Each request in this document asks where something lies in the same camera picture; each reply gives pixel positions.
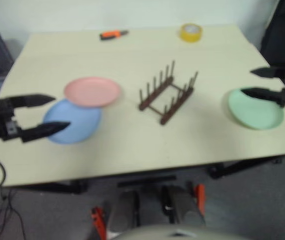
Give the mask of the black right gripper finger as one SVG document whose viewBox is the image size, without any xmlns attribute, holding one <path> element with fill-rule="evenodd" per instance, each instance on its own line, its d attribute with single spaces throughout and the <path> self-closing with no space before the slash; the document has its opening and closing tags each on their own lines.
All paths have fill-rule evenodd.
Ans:
<svg viewBox="0 0 285 240">
<path fill-rule="evenodd" d="M 240 91 L 249 97 L 275 102 L 280 107 L 284 106 L 283 97 L 280 92 L 259 87 L 241 88 Z"/>
<path fill-rule="evenodd" d="M 259 67 L 250 71 L 250 73 L 261 78 L 276 78 L 277 70 L 274 67 Z"/>
</svg>

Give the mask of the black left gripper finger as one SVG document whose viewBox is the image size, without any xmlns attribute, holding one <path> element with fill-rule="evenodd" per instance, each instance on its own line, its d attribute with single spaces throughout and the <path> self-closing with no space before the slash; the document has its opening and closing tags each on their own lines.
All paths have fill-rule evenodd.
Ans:
<svg viewBox="0 0 285 240">
<path fill-rule="evenodd" d="M 30 94 L 10 97 L 10 103 L 14 108 L 38 107 L 54 101 L 56 98 L 45 94 Z"/>
<path fill-rule="evenodd" d="M 70 122 L 64 121 L 45 122 L 34 128 L 22 130 L 20 138 L 23 143 L 46 138 L 64 130 L 70 124 Z"/>
</svg>

